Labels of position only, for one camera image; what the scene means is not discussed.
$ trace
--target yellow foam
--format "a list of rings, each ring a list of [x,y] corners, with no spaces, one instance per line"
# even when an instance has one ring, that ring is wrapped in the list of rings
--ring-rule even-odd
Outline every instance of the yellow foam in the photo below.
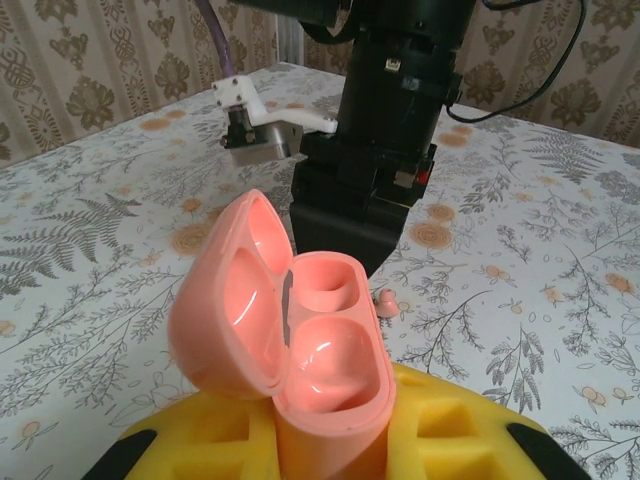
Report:
[[[531,420],[467,389],[394,365],[387,480],[544,480],[511,438]],[[271,399],[241,402],[195,394],[129,429],[157,437],[127,480],[279,480]]]

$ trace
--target small pink object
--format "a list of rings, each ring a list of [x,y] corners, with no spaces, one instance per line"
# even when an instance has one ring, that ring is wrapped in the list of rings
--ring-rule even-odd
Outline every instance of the small pink object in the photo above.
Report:
[[[376,304],[376,314],[380,318],[393,318],[400,315],[400,307],[396,302],[396,292],[390,288],[384,288]]]
[[[294,256],[261,192],[218,218],[168,330],[202,392],[273,399],[287,480],[384,476],[396,387],[365,270],[335,252]]]

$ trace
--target red led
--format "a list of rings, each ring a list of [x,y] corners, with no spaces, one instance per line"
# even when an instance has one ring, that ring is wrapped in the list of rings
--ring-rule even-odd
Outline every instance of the red led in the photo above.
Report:
[[[419,172],[418,175],[416,176],[416,181],[420,185],[426,185],[427,182],[429,181],[429,176],[430,176],[429,172]]]

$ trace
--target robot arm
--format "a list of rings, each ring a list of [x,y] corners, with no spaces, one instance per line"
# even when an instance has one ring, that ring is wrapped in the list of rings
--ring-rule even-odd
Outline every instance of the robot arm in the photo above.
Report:
[[[223,145],[240,163],[289,156],[300,142],[306,158],[295,168],[290,209],[298,252],[346,253],[370,276],[425,192],[440,111],[459,96],[456,52],[475,0],[236,3],[294,17],[322,43],[354,40],[337,122],[307,110],[268,114],[246,77],[213,88],[230,118]],[[350,9],[349,20],[333,37],[326,27],[340,9]],[[302,134],[300,126],[315,131]]]

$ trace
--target pink earbud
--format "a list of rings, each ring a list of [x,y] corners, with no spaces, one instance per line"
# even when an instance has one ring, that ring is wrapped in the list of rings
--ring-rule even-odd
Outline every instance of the pink earbud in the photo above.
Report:
[[[376,304],[376,314],[381,318],[393,318],[400,314],[400,307],[396,302],[396,292],[390,288],[384,288],[380,291]]]

